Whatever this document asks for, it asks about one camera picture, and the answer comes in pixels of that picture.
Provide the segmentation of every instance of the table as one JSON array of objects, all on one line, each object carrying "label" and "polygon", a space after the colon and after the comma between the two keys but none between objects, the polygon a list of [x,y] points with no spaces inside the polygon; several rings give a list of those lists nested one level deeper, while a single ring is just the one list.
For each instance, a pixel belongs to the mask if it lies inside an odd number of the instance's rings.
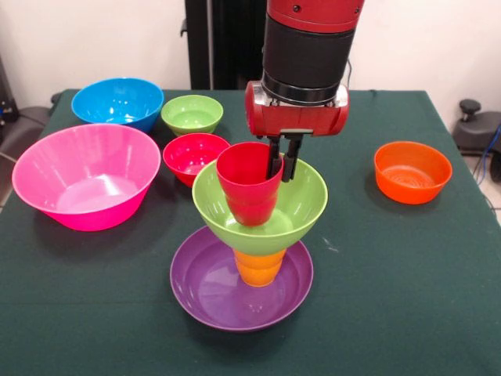
[{"label": "table", "polygon": [[[75,92],[64,92],[43,136],[79,123]],[[243,92],[208,94],[225,108],[216,133],[252,140]],[[160,148],[173,137],[160,121],[151,136]],[[373,153],[395,139],[452,162],[430,204],[378,191]],[[0,214],[0,373],[501,374],[501,232],[427,94],[353,92],[345,130],[307,137],[300,156],[330,190],[303,239],[315,280],[296,313],[251,334],[205,327],[175,301],[172,256],[204,223],[164,165],[139,211],[98,233],[64,228],[13,195]]]}]

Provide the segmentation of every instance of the white wall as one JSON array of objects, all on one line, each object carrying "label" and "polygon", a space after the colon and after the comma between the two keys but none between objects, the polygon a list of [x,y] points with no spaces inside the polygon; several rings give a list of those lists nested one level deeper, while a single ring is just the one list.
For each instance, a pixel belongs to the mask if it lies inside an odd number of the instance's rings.
[{"label": "white wall", "polygon": [[[21,107],[130,75],[188,88],[183,0],[1,0],[0,53]],[[474,97],[501,110],[501,0],[366,0],[353,89],[425,89],[453,125]]]},{"label": "white wall", "polygon": [[188,89],[184,0],[0,0],[0,54],[19,107],[117,76]]},{"label": "white wall", "polygon": [[353,89],[424,89],[450,128],[458,102],[501,110],[501,0],[366,0]]}]

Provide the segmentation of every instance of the blue bowl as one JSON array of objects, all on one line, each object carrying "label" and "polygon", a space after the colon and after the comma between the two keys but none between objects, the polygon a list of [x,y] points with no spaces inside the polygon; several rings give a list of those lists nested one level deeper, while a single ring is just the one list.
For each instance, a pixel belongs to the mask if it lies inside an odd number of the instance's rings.
[{"label": "blue bowl", "polygon": [[111,78],[80,90],[71,110],[88,123],[123,124],[149,132],[164,104],[155,84],[138,78]]}]

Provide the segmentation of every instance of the purple plate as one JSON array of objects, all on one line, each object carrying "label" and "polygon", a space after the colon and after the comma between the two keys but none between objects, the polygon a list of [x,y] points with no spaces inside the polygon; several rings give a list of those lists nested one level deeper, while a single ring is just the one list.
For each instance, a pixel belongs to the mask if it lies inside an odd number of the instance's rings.
[{"label": "purple plate", "polygon": [[189,236],[171,264],[171,286],[181,307],[222,331],[258,331],[278,323],[305,300],[312,281],[312,258],[298,241],[287,249],[272,284],[247,286],[232,249],[208,227]]}]

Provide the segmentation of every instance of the green bowl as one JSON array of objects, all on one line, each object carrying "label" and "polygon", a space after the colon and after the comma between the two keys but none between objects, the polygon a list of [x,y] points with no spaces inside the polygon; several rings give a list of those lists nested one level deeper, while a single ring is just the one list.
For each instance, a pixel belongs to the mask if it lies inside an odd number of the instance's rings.
[{"label": "green bowl", "polygon": [[193,184],[193,201],[212,232],[231,248],[248,255],[272,255],[300,240],[327,205],[327,186],[309,164],[297,160],[294,180],[280,183],[279,198],[267,223],[240,225],[226,204],[216,161],[207,165]]},{"label": "green bowl", "polygon": [[221,121],[222,105],[208,96],[179,96],[169,100],[160,113],[164,123],[177,136],[212,133]]}]

